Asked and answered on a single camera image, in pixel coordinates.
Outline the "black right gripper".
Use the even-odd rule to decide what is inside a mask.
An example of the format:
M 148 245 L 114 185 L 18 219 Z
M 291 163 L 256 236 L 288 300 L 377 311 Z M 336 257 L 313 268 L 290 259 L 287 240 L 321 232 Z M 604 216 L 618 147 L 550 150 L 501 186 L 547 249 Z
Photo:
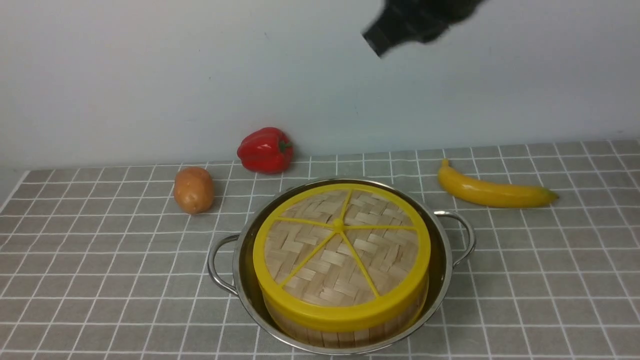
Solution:
M 408 43 L 429 44 L 466 21 L 482 0 L 385 0 L 362 37 L 378 57 Z

